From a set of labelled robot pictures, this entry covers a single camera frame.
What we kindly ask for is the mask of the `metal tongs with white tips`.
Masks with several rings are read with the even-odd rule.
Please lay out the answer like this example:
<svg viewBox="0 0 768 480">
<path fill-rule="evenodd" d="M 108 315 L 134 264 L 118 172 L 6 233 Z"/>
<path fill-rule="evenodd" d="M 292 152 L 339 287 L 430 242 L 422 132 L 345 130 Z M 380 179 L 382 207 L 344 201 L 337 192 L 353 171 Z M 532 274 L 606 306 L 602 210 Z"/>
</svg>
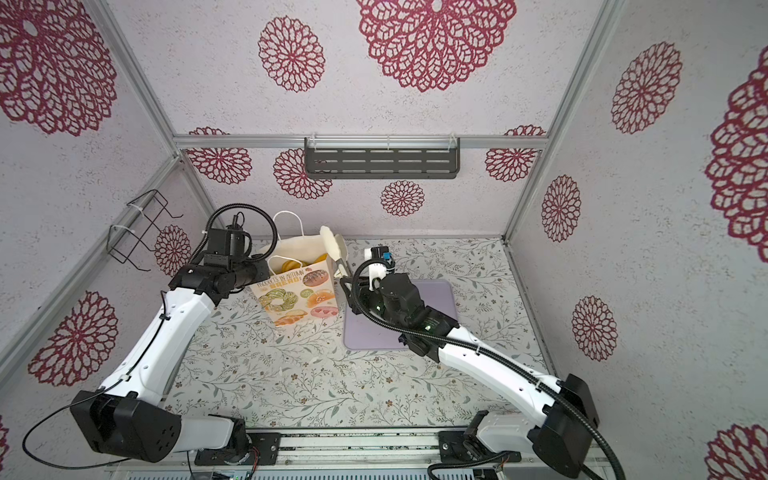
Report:
<svg viewBox="0 0 768 480">
<path fill-rule="evenodd" d="M 320 238 L 326 249 L 328 257 L 336 265 L 334 277 L 339 280 L 341 289 L 350 302 L 352 295 L 352 286 L 354 285 L 350 265 L 348 263 L 348 252 L 345 240 L 341 234 L 335 234 L 330 227 L 321 226 L 319 230 Z"/>
</svg>

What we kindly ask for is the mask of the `printed paper bread bag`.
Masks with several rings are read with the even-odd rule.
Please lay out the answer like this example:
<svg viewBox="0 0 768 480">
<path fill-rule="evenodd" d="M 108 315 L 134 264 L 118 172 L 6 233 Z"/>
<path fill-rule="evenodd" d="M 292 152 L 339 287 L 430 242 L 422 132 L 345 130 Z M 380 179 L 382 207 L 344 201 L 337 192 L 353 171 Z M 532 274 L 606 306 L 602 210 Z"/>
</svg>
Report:
<svg viewBox="0 0 768 480">
<path fill-rule="evenodd" d="M 339 315 L 334 288 L 335 264 L 328 257 L 325 262 L 312 264 L 326 254 L 319 232 L 308 235 L 299 222 L 299 233 L 278 236 L 275 250 L 267 257 L 269 277 L 249 287 L 261 308 L 276 327 L 285 327 L 304 321 L 332 320 Z M 297 260 L 305 266 L 286 273 L 281 266 L 286 260 Z"/>
</svg>

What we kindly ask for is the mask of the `small striped croissant bun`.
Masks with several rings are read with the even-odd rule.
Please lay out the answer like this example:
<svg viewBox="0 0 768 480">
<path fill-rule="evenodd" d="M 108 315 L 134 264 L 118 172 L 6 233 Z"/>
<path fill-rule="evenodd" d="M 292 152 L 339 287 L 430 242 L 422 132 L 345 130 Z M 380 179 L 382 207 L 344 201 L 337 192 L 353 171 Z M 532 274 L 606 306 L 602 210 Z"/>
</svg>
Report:
<svg viewBox="0 0 768 480">
<path fill-rule="evenodd" d="M 300 269 L 305 266 L 304 262 L 297 260 L 286 260 L 281 266 L 281 272 L 286 273 L 292 270 Z"/>
</svg>

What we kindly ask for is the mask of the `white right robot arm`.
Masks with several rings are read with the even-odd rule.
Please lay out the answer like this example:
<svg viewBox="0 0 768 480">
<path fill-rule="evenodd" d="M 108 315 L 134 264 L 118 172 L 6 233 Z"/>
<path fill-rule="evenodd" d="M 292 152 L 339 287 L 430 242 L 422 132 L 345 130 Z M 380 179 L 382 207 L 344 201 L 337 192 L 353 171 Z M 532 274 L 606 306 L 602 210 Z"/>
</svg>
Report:
<svg viewBox="0 0 768 480">
<path fill-rule="evenodd" d="M 623 469 L 604 436 L 588 385 L 569 375 L 561 380 L 527 367 L 475 337 L 447 314 L 427 305 L 404 273 L 382 277 L 355 273 L 340 284 L 353 312 L 395 331 L 412 353 L 454 368 L 480 382 L 525 415 L 482 410 L 462 436 L 469 458 L 462 467 L 501 463 L 531 453 L 556 473 L 571 479 L 597 478 L 587 466 L 599 447 L 622 478 Z"/>
</svg>

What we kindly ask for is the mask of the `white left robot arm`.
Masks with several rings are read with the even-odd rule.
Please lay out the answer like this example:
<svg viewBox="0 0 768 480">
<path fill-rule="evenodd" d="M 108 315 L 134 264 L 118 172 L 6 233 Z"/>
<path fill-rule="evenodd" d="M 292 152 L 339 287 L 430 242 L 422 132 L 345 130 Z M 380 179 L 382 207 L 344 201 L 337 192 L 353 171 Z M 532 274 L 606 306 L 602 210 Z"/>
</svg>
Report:
<svg viewBox="0 0 768 480">
<path fill-rule="evenodd" d="M 98 391 L 77 394 L 69 410 L 94 452 L 150 463 L 193 450 L 230 464 L 247 458 L 251 441 L 243 421 L 185 417 L 161 404 L 199 326 L 232 293 L 268 279 L 268 265 L 251 257 L 250 243 L 238 221 L 210 230 L 202 258 L 180 268 L 126 359 Z"/>
</svg>

